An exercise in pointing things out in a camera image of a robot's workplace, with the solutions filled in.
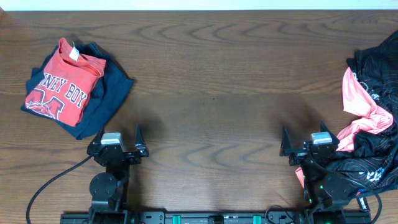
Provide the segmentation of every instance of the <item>dark fabric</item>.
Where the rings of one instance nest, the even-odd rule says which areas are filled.
[[[79,45],[76,46],[76,48],[81,54],[106,59],[104,77],[98,80],[96,86],[91,92],[90,100],[84,109],[81,121],[75,127],[55,121],[77,140],[81,140],[85,137],[96,134],[100,128],[111,119],[113,114],[115,114],[129,94],[134,80],[128,78],[111,60],[109,55],[102,53],[94,43]],[[32,69],[31,79],[26,81],[27,95],[44,78],[43,69],[57,49],[58,46],[51,55],[45,58],[43,65],[40,68]],[[21,107],[21,110],[36,116],[48,118],[28,110],[25,105]]]
[[[378,47],[358,50],[347,63],[357,80],[394,123],[379,134],[361,131],[355,136],[354,153],[339,152],[328,169],[342,172],[383,192],[398,185],[398,31]]]

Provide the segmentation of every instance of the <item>white tag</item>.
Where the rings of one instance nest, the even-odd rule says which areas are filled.
[[[76,49],[75,44],[73,44],[73,48],[72,51],[69,54],[69,57],[74,59],[74,61],[77,62],[78,58],[79,58],[79,51]]]

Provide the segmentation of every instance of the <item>green strip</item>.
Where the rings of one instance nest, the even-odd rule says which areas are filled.
[[[253,224],[261,224],[261,216],[253,215]]]
[[[173,224],[181,224],[181,216],[174,215],[173,216]]]

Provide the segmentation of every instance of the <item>cable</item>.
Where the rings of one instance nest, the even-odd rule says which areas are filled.
[[[94,156],[94,154],[89,155],[86,159],[84,159],[83,161],[79,162],[78,164],[74,165],[73,167],[63,171],[62,173],[56,175],[55,177],[53,177],[51,180],[47,181],[47,183],[45,183],[37,192],[35,195],[33,195],[32,199],[30,200],[29,204],[27,205],[26,208],[26,222],[27,224],[32,224],[30,222],[30,208],[32,208],[33,202],[35,201],[35,199],[37,198],[37,196],[39,196],[39,194],[41,193],[41,191],[44,190],[44,188],[46,188],[49,184],[51,184],[52,182],[54,182],[55,180],[57,180],[58,178],[62,177],[63,175],[69,173],[70,171],[76,169],[77,167],[80,167],[81,165],[83,165],[85,162],[87,162],[89,159],[91,159]]]
[[[316,166],[317,168],[319,168],[320,170],[325,171],[325,172],[329,172],[329,173],[331,173],[331,174],[340,175],[341,178],[343,178],[343,179],[345,179],[345,180],[348,180],[348,181],[350,181],[350,182],[353,183],[353,184],[359,185],[360,187],[362,187],[363,189],[365,189],[365,190],[367,190],[367,191],[372,192],[372,193],[374,194],[374,196],[377,198],[377,202],[378,202],[378,204],[379,204],[379,207],[377,208],[376,216],[373,218],[373,220],[372,220],[369,224],[373,224],[373,223],[375,223],[375,222],[377,221],[377,219],[380,217],[381,208],[382,208],[381,198],[380,198],[380,195],[379,195],[378,193],[376,193],[376,192],[375,192],[373,189],[371,189],[370,187],[365,186],[364,184],[361,184],[361,183],[359,183],[359,182],[357,182],[357,181],[355,181],[355,180],[351,180],[351,179],[345,177],[343,174],[340,174],[340,173],[337,173],[337,172],[333,172],[333,171],[330,171],[330,170],[328,170],[328,169],[322,167],[321,165],[319,165],[319,164],[315,161],[315,159],[312,157],[312,153],[311,153],[310,151],[308,152],[308,155],[310,156],[310,158],[311,158],[312,162],[315,164],[315,166]]]
[[[267,209],[267,211],[266,211],[266,218],[268,219],[269,222],[271,222],[271,224],[275,224],[275,223],[274,223],[273,221],[271,221],[271,220],[268,218],[268,211],[269,211],[271,208],[273,208],[273,207],[279,207],[279,208],[281,208],[282,211],[285,212],[286,215],[287,215],[291,220],[293,220],[293,222],[294,222],[293,217],[291,217],[291,216],[287,213],[287,211],[286,211],[286,209],[285,209],[284,207],[282,207],[282,206],[280,206],[280,205],[272,205],[272,206],[269,207],[269,208]]]

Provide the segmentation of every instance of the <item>wooden table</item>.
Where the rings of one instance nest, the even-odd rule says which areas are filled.
[[[0,223],[25,223],[50,178],[86,157],[53,121],[22,112],[32,67],[59,38],[95,41],[136,80],[106,126],[133,147],[142,124],[150,158],[132,168],[129,202],[176,210],[266,210],[305,205],[296,167],[279,157],[281,127],[309,140],[319,122],[338,133],[341,81],[356,49],[397,26],[394,11],[3,12],[0,29]],[[91,205],[89,161],[45,189],[33,223],[59,223]],[[397,191],[379,223],[395,223]],[[369,199],[376,213],[377,202]]]

